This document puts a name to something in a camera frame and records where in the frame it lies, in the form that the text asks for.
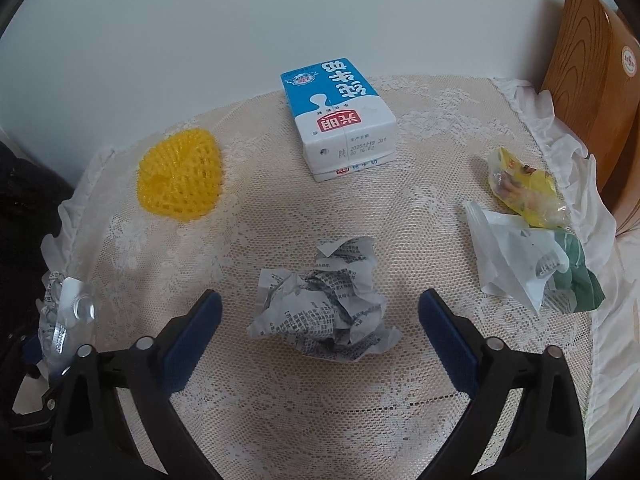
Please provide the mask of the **silver pill blister pack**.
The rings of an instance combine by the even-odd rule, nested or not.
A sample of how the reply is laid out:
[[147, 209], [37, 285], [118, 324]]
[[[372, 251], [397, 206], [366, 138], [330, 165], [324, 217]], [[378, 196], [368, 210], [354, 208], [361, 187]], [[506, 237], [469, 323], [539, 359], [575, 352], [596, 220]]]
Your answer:
[[72, 364], [79, 347], [96, 341], [96, 298], [90, 284], [51, 271], [39, 310], [42, 358], [54, 382]]

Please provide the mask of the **printed paper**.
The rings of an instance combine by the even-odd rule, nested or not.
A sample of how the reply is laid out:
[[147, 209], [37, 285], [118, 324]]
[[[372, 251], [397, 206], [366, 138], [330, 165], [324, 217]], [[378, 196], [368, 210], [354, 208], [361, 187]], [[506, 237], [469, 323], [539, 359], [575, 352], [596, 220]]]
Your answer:
[[259, 311], [247, 335], [278, 336], [304, 356], [340, 363], [394, 348], [401, 331], [384, 323], [387, 301], [374, 287], [375, 266], [374, 240], [358, 236], [320, 245], [305, 275], [261, 270]]

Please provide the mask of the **green silver snack wrapper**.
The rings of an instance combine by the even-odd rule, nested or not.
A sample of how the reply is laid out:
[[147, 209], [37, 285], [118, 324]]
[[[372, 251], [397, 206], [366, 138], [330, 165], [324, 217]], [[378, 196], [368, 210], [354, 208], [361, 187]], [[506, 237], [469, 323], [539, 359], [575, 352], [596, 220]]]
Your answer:
[[520, 216], [498, 214], [474, 202], [464, 209], [485, 294], [511, 297], [536, 313], [543, 307], [588, 312], [605, 300], [572, 233], [533, 228]]

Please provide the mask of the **lace cloth on nightstand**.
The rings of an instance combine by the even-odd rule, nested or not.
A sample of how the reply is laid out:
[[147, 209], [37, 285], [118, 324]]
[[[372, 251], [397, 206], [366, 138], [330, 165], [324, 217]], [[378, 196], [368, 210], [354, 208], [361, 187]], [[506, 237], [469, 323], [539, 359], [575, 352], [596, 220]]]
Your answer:
[[[93, 159], [42, 244], [53, 276], [87, 283], [94, 340], [156, 335], [206, 289], [222, 320], [171, 402], [227, 479], [412, 479], [468, 405], [418, 319], [434, 288], [515, 350], [559, 346], [586, 428], [587, 464], [613, 452], [639, 408], [638, 268], [620, 258], [596, 161], [548, 94], [519, 80], [385, 77], [399, 120], [388, 164], [318, 183], [282, 92], [192, 120], [219, 144], [224, 189], [201, 218], [145, 210], [146, 154], [180, 166], [176, 130]], [[559, 188], [566, 232], [519, 229], [544, 301], [488, 287], [471, 236], [508, 150]]]

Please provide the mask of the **yellow snack wrapper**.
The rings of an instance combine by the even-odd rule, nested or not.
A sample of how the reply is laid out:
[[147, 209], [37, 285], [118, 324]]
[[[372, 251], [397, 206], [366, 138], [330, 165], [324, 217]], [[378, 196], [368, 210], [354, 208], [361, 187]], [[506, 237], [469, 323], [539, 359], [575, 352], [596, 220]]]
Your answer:
[[506, 148], [497, 148], [487, 159], [491, 192], [530, 226], [566, 229], [570, 213], [547, 171], [523, 164]]

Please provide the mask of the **yellow foam fruit net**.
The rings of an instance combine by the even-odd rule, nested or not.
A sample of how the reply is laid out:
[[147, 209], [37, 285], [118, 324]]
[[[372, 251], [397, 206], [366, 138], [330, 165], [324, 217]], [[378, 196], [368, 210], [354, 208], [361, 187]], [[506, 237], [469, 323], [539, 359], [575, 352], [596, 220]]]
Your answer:
[[158, 142], [139, 162], [137, 199], [150, 212], [189, 222], [209, 214], [224, 182], [220, 149], [206, 129], [178, 131]]

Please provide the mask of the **blue white milk carton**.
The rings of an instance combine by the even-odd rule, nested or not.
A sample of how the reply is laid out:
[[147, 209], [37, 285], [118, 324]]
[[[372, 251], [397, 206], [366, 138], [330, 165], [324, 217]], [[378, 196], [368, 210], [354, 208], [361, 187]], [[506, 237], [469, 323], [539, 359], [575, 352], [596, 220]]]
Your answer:
[[348, 58], [290, 70], [281, 82], [315, 181], [396, 157], [397, 118]]

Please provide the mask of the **wooden headboard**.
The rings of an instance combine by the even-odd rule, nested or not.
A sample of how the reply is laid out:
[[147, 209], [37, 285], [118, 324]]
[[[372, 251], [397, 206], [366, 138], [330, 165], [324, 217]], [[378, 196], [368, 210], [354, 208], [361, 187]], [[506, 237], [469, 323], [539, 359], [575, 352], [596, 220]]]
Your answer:
[[602, 0], [564, 0], [541, 88], [597, 159], [597, 189], [616, 234], [639, 227], [639, 40]]

